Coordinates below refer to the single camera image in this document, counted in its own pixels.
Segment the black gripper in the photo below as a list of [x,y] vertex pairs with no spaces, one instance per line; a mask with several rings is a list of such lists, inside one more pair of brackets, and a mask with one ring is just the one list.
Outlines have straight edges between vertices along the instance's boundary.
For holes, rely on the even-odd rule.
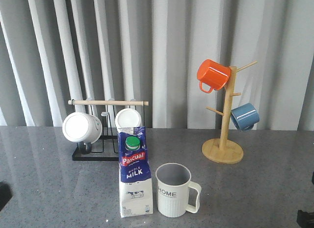
[[301,228],[314,228],[314,212],[298,210],[296,221]]
[[7,205],[12,198],[12,190],[8,183],[0,182],[0,211]]

